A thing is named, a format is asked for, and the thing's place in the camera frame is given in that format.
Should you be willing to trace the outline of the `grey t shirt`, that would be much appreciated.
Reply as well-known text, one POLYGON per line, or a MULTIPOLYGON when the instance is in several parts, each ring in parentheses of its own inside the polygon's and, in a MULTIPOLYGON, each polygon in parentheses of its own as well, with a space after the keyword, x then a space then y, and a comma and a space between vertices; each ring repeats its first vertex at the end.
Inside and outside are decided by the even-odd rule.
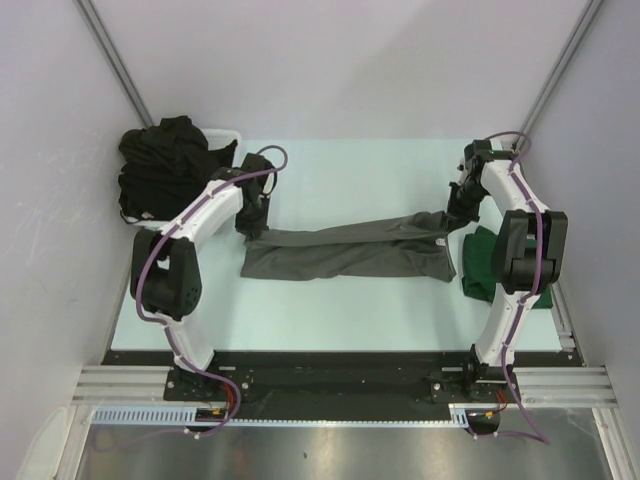
POLYGON ((440 212, 418 212, 317 231, 268 230, 245 242, 240 273, 259 280, 310 281, 338 276, 456 276, 440 212))

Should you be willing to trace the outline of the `white plastic basket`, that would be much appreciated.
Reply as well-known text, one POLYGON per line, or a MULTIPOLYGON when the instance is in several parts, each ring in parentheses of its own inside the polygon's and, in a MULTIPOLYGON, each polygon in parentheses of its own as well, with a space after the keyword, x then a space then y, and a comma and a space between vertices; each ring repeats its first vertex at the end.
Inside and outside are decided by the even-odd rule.
MULTIPOLYGON (((210 151, 221 150, 232 142, 236 142, 237 145, 234 150, 231 165, 235 166, 240 161, 241 155, 244 153, 244 149, 242 145, 243 139, 238 131, 229 129, 203 128, 201 132, 208 142, 210 151)), ((146 227, 150 229, 161 228, 166 223, 165 220, 154 219, 147 213, 144 213, 141 216, 129 216, 126 215, 123 210, 120 210, 120 217, 127 225, 146 227)))

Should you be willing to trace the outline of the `black t shirts pile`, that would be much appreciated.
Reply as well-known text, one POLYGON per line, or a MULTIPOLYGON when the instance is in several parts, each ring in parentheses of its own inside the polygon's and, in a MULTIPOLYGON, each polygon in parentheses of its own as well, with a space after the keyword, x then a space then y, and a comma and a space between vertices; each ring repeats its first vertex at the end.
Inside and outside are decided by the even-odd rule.
POLYGON ((181 115, 125 132, 118 146, 124 159, 117 179, 120 210, 169 221, 196 199, 216 170, 230 167, 237 143, 210 151, 201 130, 181 115))

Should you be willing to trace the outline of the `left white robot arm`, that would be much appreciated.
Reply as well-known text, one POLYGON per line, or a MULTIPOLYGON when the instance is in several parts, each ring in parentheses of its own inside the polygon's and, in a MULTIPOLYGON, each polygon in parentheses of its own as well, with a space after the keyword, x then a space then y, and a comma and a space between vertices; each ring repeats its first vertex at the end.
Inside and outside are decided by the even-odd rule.
POLYGON ((241 166, 217 169, 175 218, 134 237, 130 294, 136 313, 162 329, 175 365, 189 371, 187 389, 199 399, 214 397, 221 387, 220 374, 209 368, 215 349, 193 317, 203 295, 199 253, 229 219, 249 240, 267 230, 270 197, 287 164, 278 145, 248 153, 241 166))

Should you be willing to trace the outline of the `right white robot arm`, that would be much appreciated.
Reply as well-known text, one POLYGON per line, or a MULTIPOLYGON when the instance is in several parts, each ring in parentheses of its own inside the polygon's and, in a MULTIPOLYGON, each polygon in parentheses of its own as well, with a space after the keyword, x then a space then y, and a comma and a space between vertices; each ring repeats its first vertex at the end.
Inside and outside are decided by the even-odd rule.
POLYGON ((465 147, 459 170, 459 180, 450 184, 446 229, 453 232, 477 221, 487 197, 502 214, 490 263, 496 293, 459 380, 462 395, 484 401, 515 385, 515 342, 526 316, 560 276, 568 217, 549 209, 533 192, 519 154, 495 148, 490 137, 465 147))

